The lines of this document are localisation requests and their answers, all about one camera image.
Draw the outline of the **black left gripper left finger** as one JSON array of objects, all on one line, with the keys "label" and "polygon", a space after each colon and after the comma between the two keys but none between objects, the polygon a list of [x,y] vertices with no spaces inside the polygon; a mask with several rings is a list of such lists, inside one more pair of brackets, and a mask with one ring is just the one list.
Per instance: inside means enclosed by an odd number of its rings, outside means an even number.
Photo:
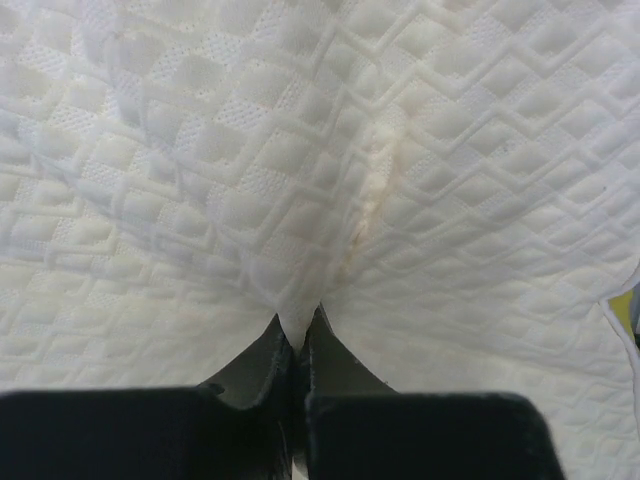
[{"label": "black left gripper left finger", "polygon": [[1,396],[4,479],[289,479],[278,320],[198,385]]}]

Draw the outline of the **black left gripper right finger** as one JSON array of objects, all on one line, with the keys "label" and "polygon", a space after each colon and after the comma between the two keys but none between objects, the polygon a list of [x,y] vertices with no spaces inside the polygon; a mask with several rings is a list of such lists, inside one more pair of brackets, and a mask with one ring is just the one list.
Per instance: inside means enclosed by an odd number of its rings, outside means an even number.
[{"label": "black left gripper right finger", "polygon": [[302,461],[312,479],[562,479],[541,413],[505,392],[399,393],[318,307],[301,352]]}]

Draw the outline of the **cream quilted pillow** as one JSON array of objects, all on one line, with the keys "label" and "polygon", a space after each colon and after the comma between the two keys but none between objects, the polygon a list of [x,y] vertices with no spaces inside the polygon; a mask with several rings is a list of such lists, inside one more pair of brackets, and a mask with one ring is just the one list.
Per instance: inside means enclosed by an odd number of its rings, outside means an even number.
[{"label": "cream quilted pillow", "polygon": [[185,385],[322,304],[639,475],[635,1],[5,1],[1,387]]}]

